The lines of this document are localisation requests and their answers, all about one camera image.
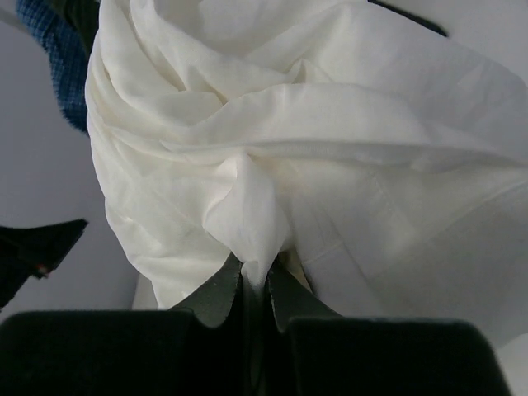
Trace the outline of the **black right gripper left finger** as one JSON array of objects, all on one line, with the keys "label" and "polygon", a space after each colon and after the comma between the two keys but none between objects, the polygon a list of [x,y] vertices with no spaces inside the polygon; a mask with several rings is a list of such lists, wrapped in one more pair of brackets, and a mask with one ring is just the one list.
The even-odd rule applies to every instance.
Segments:
[{"label": "black right gripper left finger", "polygon": [[1,326],[4,395],[240,395],[243,279],[230,257],[167,310],[19,313]]}]

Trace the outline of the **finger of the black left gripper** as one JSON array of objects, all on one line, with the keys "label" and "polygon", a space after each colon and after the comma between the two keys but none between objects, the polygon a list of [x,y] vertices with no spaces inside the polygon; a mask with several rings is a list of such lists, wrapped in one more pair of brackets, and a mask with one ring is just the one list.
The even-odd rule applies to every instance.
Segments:
[{"label": "finger of the black left gripper", "polygon": [[75,219],[35,228],[1,227],[1,307],[30,279],[55,271],[82,237],[88,222]]}]

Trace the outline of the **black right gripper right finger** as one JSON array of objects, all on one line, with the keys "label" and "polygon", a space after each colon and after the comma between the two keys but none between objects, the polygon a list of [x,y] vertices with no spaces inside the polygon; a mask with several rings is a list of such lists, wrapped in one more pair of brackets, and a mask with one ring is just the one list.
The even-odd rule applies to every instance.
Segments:
[{"label": "black right gripper right finger", "polygon": [[451,320],[345,318],[280,263],[266,278],[270,395],[508,395],[493,349]]}]

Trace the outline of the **white shirt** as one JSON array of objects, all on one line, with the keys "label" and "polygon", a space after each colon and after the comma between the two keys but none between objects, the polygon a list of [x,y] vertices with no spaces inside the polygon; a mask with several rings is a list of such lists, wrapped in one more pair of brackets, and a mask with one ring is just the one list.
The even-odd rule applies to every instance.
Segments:
[{"label": "white shirt", "polygon": [[527,332],[527,88],[365,1],[104,1],[86,82],[106,216],[162,309],[229,255],[346,316]]}]

